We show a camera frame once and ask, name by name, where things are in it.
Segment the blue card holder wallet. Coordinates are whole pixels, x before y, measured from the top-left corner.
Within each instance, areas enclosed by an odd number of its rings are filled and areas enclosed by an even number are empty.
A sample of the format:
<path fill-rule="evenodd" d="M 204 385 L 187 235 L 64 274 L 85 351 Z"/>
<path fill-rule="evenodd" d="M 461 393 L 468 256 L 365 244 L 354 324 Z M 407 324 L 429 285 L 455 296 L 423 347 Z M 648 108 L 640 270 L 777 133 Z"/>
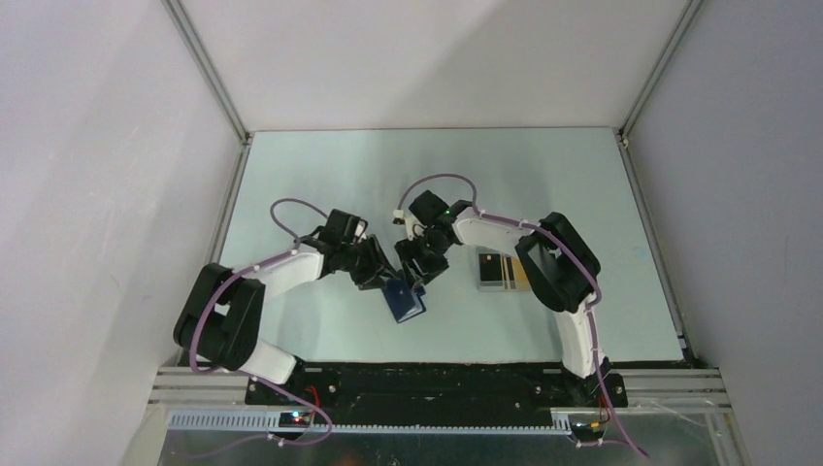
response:
<path fill-rule="evenodd" d="M 409 287 L 404 280 L 391 279 L 381 291 L 397 323 L 403 323 L 426 312 L 426 305 L 423 302 L 426 291 L 422 286 Z"/>

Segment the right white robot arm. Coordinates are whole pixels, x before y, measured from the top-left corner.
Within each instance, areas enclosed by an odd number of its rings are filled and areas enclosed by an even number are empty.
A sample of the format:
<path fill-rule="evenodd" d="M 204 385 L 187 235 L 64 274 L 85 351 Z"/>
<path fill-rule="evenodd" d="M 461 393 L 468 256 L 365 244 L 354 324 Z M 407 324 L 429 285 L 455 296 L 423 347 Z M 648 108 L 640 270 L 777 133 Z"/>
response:
<path fill-rule="evenodd" d="M 410 288 L 426 285 L 448 267 L 453 246 L 480 247 L 519 260 L 536 298 L 555 313 L 568 399 L 588 406 L 604 384 L 596 373 L 605 358 L 588 314 L 602 297 L 599 259 L 568 219 L 551 213 L 537 222 L 494 216 L 467 200 L 448 205 L 426 190 L 407 209 L 393 211 L 405 239 L 394 246 Z"/>

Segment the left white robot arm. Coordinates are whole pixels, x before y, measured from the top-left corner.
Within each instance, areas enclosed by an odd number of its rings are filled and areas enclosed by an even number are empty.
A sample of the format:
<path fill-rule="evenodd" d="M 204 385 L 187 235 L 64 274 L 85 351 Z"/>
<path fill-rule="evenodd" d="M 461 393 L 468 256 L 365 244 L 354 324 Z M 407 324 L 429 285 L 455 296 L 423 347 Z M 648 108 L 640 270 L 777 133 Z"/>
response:
<path fill-rule="evenodd" d="M 302 400 L 307 379 L 295 371 L 302 359 L 260 335 L 265 302 L 338 272 L 348 274 L 360 290 L 386 288 L 399 273 L 368 226 L 359 216 L 333 210 L 324 224 L 296 237 L 284 252 L 239 269 L 205 265 L 173 331 L 189 367 L 196 373 L 244 373 L 269 382 L 283 404 Z"/>

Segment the clear plastic card tray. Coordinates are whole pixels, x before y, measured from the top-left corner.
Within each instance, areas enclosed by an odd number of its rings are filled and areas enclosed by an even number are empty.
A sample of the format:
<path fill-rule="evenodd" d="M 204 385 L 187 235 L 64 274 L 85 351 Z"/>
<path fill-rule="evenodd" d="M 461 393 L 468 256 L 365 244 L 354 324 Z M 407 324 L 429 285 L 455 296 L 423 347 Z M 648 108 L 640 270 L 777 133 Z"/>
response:
<path fill-rule="evenodd" d="M 480 250 L 477 253 L 477 287 L 480 291 L 531 290 L 520 260 L 492 250 Z"/>

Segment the left controller board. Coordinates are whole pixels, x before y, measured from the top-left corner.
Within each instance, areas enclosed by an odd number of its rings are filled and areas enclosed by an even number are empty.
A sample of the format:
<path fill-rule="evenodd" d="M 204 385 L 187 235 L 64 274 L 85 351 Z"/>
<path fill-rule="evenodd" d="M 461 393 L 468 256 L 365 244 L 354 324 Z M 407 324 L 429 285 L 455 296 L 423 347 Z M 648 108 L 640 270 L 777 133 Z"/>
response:
<path fill-rule="evenodd" d="M 313 425 L 314 412 L 281 412 L 278 420 L 280 429 L 308 429 Z"/>

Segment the controller board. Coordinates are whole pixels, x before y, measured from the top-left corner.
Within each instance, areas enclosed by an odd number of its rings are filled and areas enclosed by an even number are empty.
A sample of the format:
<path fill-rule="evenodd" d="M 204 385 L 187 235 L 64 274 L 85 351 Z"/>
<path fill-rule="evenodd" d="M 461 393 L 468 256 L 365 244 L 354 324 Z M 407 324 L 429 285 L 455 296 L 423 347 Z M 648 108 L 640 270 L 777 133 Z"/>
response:
<path fill-rule="evenodd" d="M 280 429 L 308 429 L 313 425 L 314 412 L 281 412 L 278 420 Z"/>
<path fill-rule="evenodd" d="M 591 422 L 578 422 L 575 421 L 571 424 L 571 430 L 573 432 L 582 431 L 582 432 L 602 432 L 608 427 L 609 423 L 607 421 L 591 421 Z"/>

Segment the right controller board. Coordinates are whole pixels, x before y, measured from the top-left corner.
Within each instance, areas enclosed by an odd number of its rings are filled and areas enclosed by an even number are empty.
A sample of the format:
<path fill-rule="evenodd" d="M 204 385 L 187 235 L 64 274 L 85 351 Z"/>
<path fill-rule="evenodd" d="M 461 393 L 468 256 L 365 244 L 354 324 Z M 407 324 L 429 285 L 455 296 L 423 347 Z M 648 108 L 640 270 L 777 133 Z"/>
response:
<path fill-rule="evenodd" d="M 609 423 L 607 421 L 591 421 L 591 422 L 578 422 L 575 421 L 571 424 L 571 430 L 573 432 L 582 431 L 582 432 L 602 432 L 608 427 Z"/>

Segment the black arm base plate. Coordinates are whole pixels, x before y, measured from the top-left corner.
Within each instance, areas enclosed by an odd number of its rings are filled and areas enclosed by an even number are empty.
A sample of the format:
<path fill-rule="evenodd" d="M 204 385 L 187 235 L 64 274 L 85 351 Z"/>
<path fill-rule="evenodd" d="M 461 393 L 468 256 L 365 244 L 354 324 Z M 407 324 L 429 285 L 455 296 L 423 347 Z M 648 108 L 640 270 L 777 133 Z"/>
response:
<path fill-rule="evenodd" d="M 548 425 L 553 410 L 628 405 L 609 362 L 604 377 L 580 379 L 559 362 L 450 364 L 315 362 L 285 389 L 316 402 L 333 423 L 393 426 Z"/>

